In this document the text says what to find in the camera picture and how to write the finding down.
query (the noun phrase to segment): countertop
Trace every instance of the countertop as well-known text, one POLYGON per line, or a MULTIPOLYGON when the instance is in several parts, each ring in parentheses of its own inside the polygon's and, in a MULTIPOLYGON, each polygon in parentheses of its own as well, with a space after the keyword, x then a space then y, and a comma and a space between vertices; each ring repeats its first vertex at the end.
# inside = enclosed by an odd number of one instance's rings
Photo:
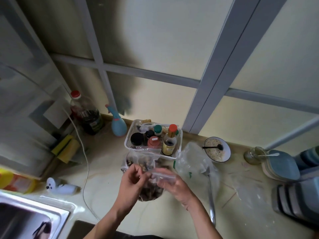
MULTIPOLYGON (((84 196, 89 207, 102 218, 112 207, 118 193, 122 172, 121 164, 128 153, 124 147, 125 137, 118 138, 108 130, 92 138, 88 152, 89 178, 84 196)), ((184 133, 183 147, 189 141, 202 143, 205 137, 184 133)), ((215 163, 221 174, 221 183, 215 201, 216 228, 224 239, 237 238, 311 238, 313 231, 275 213, 271 208, 271 189, 278 181, 266 177, 260 165, 249 165, 243 158, 248 149, 244 146, 229 144, 231 158, 225 163, 215 163), (250 191, 258 188, 265 195, 267 204, 247 210, 233 189, 232 176, 240 173, 249 181, 250 191)), ((54 177, 66 180, 69 184, 83 189, 87 176, 87 164, 70 167, 60 166, 54 177)), ((206 193, 198 193, 203 188, 191 186, 196 190, 205 208, 208 210, 206 193)), ((59 238, 65 239, 76 220, 97 223, 96 218, 83 202, 82 191, 73 196, 54 195, 47 192, 44 186, 34 193, 23 197, 53 205, 71 212, 59 238)), ((168 192, 154 201, 138 201, 128 216, 118 227, 118 231, 131 235, 156 235, 163 238, 196 237, 195 228, 189 213, 168 192)))

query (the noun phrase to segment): black spoon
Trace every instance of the black spoon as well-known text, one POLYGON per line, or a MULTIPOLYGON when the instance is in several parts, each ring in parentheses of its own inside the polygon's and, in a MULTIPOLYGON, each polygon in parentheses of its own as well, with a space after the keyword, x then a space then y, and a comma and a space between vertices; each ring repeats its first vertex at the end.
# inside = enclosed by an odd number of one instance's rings
POLYGON ((219 150, 223 151, 224 147, 221 144, 218 144, 217 147, 203 147, 203 148, 218 148, 219 150))

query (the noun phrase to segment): white cable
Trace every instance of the white cable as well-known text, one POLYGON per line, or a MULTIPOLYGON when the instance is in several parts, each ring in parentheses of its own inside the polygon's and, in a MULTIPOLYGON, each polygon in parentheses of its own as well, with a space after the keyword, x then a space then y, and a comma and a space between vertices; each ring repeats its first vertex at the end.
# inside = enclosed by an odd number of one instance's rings
MULTIPOLYGON (((36 82, 34 82, 33 80, 31 80, 28 76, 26 76, 26 75, 23 74, 22 72, 18 71, 17 69, 15 69, 15 68, 13 68, 13 67, 7 65, 7 64, 3 64, 1 61, 0 61, 0 64, 2 64, 2 65, 4 65, 4 66, 10 68, 11 70, 14 70, 15 72, 19 73, 20 75, 22 75, 23 77, 25 77, 27 80, 29 80, 29 81, 31 81, 33 84, 35 84, 40 90, 42 90, 42 91, 43 91, 44 93, 46 93, 48 96, 50 96, 50 98, 51 98, 52 100, 55 100, 55 98, 54 98, 51 94, 49 94, 48 92, 46 92, 45 89, 43 89, 41 86, 39 86, 36 82)), ((93 214, 93 216, 99 221, 100 219, 98 218, 98 216, 94 213, 93 210, 90 209, 90 207, 87 205, 87 203, 86 203, 86 201, 85 201, 85 199, 84 199, 84 189, 85 189, 85 186, 86 186, 86 182, 87 182, 87 180, 88 180, 88 178, 89 178, 90 168, 89 168, 89 161, 88 161, 88 159, 87 159, 87 157, 86 157, 86 153, 85 153, 85 150, 84 150, 83 142, 82 142, 82 140, 81 140, 81 138, 80 138, 80 135, 79 135, 79 133, 78 133, 78 129, 77 129, 77 127, 75 126, 75 124, 74 124, 72 118, 70 117, 69 113, 64 109, 64 107, 63 107, 62 105, 61 105, 61 108, 62 108, 62 110, 66 113, 66 115, 67 115, 68 118, 70 119, 72 125, 74 126, 74 129, 75 129, 75 131, 76 131, 76 133, 77 133, 77 135, 78 135, 78 138, 79 138, 79 140, 80 140, 80 143, 81 143, 81 146, 82 146, 82 149, 83 149, 83 154, 84 154, 84 157, 85 157, 85 160, 86 160, 86 164, 87 164, 87 175, 86 175, 86 180, 85 180, 84 187, 83 187, 83 190, 82 190, 82 197, 83 197, 84 204, 85 204, 86 207, 91 211, 91 213, 93 214)))

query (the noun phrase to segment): forearm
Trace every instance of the forearm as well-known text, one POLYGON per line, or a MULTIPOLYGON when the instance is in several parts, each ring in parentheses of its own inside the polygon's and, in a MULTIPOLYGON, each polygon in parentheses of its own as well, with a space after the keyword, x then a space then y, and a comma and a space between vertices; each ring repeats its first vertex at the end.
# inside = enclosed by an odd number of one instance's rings
POLYGON ((223 239, 215 229, 203 204, 194 197, 188 206, 198 239, 223 239))
POLYGON ((89 234, 84 237, 84 239, 112 238, 124 217, 125 214, 113 206, 110 211, 94 226, 89 234))

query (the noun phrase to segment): black lid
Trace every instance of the black lid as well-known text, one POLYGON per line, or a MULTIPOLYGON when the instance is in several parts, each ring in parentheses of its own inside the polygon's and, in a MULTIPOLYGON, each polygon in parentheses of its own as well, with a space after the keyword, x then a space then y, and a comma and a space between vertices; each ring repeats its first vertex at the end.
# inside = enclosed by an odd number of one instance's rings
POLYGON ((131 143, 134 146, 140 146, 143 143, 144 135, 142 133, 136 132, 131 136, 131 143))
POLYGON ((150 137, 152 137, 152 136, 154 136, 155 134, 154 134, 154 131, 153 130, 148 130, 147 132, 146 132, 146 137, 147 138, 150 138, 150 137))

